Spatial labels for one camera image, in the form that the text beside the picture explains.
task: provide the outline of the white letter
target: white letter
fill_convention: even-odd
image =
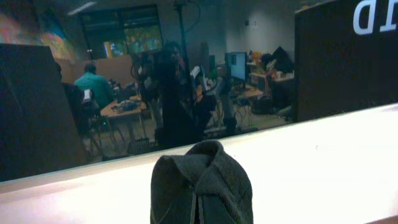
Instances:
[[[397,28],[397,24],[392,23],[392,15],[394,13],[394,5],[397,3],[398,3],[398,0],[390,0],[389,1],[386,25],[380,27],[380,32],[395,30]]]
[[[359,17],[361,16],[362,9],[365,6],[370,6],[369,10],[369,20],[368,20],[368,28],[361,28],[359,26]],[[364,35],[364,34],[371,34],[373,33],[373,25],[374,25],[374,14],[376,12],[376,0],[365,0],[361,1],[355,9],[354,13],[354,30],[355,33],[358,35]]]

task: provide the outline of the cable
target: cable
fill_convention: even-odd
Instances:
[[[199,15],[198,15],[198,19],[185,31],[185,33],[190,32],[196,25],[198,25],[198,23],[200,21],[200,17],[201,17],[201,10],[200,10],[200,6],[198,5],[198,3],[196,3],[195,1],[189,1],[188,3],[192,3],[198,8]]]

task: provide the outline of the teal shirt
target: teal shirt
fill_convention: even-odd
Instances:
[[[102,110],[113,101],[113,91],[106,79],[101,75],[86,72],[82,77],[75,81],[75,85],[81,90],[93,90],[95,101]]]

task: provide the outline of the person in teal shirt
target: person in teal shirt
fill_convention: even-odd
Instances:
[[[99,109],[102,110],[113,101],[113,91],[106,79],[96,74],[97,68],[92,63],[85,66],[85,74],[75,81],[81,90],[92,90]]]

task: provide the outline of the fluorescent light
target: fluorescent light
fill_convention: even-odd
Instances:
[[[74,15],[74,14],[80,12],[80,11],[83,11],[84,9],[86,9],[86,8],[88,8],[88,7],[90,7],[90,6],[93,6],[93,5],[95,5],[95,4],[97,4],[97,2],[88,2],[88,3],[86,3],[86,4],[82,5],[82,6],[80,6],[79,8],[77,8],[77,9],[75,9],[75,10],[69,12],[69,13],[68,13],[68,16],[72,16],[72,15]]]

